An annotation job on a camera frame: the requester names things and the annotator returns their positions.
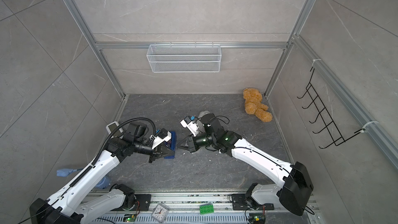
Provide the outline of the blue tape dispenser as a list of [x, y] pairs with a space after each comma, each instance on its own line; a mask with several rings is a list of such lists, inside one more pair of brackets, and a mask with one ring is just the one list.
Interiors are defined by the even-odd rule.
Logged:
[[157, 159], [174, 159], [177, 144], [177, 135], [175, 131], [171, 131], [171, 139], [164, 141], [156, 148]]

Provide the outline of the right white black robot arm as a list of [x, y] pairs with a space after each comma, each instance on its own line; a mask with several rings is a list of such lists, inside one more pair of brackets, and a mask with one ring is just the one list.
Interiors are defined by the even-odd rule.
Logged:
[[202, 147], [212, 147], [214, 151], [247, 163], [274, 182], [274, 185], [253, 183], [244, 196], [249, 207], [279, 201], [283, 208], [297, 216], [307, 210], [314, 185], [305, 165], [291, 164], [260, 150], [238, 133], [225, 130], [212, 113], [200, 118], [186, 116], [180, 124], [191, 134], [179, 143], [179, 148], [193, 153]]

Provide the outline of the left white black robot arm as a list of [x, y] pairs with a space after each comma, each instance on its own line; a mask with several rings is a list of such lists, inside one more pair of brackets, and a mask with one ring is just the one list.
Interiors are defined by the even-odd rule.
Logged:
[[166, 145], [172, 134], [166, 129], [157, 129], [154, 122], [145, 117], [123, 123], [114, 121], [106, 129], [108, 137], [94, 159], [56, 193], [31, 204], [28, 218], [31, 223], [88, 224], [114, 209], [140, 208], [135, 191], [125, 184], [115, 184], [108, 193], [87, 203], [83, 200], [112, 169], [134, 153], [148, 155], [149, 162], [172, 156], [174, 151]]

